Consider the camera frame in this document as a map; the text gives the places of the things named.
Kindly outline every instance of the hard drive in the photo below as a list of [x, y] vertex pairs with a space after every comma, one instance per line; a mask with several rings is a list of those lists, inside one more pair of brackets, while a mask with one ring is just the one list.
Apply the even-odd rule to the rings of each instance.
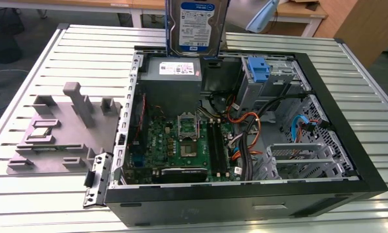
[[167, 0], [167, 53], [216, 57], [230, 0]]

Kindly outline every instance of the green motherboard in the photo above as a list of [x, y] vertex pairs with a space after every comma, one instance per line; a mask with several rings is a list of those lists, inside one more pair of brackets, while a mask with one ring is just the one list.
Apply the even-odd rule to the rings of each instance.
[[[226, 174], [212, 175], [210, 145], [207, 134], [207, 121], [198, 122], [199, 138], [194, 140], [179, 140], [178, 120], [158, 119], [150, 123], [148, 145], [144, 155], [132, 155], [135, 164], [132, 180], [138, 184], [154, 183], [151, 180], [152, 171], [162, 168], [206, 168], [208, 170], [207, 182], [235, 181], [238, 176], [234, 174], [234, 167], [230, 167], [230, 157], [226, 152], [226, 163], [228, 172]], [[192, 132], [196, 126], [190, 123], [180, 125], [182, 132]], [[232, 125], [220, 124], [224, 140], [232, 133]]]

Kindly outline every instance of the metal table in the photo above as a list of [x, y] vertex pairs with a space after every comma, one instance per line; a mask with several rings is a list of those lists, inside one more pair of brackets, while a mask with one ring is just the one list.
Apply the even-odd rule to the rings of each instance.
[[[59, 29], [0, 120], [0, 232], [98, 232], [127, 229], [108, 208], [83, 210], [84, 175], [12, 177], [5, 174], [15, 145], [33, 115], [36, 95], [63, 95], [80, 82], [92, 101], [126, 101], [135, 45], [163, 46], [158, 29], [71, 25]], [[347, 46], [332, 39], [227, 33], [238, 50], [306, 52], [388, 184], [388, 97]], [[314, 218], [144, 227], [148, 232], [388, 232], [388, 192]]]

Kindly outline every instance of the logo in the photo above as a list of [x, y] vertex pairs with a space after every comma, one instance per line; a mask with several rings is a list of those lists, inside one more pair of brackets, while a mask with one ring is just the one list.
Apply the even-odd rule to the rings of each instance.
[[207, 10], [212, 11], [215, 9], [215, 6], [212, 4], [207, 5]]

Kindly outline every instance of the black trash bin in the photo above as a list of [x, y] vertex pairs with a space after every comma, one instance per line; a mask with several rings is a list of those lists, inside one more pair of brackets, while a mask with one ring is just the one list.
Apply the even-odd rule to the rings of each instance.
[[17, 42], [12, 36], [0, 27], [0, 63], [8, 64], [17, 61], [21, 58], [23, 52], [17, 45]]
[[24, 31], [24, 25], [16, 8], [0, 7], [0, 27], [12, 35]]

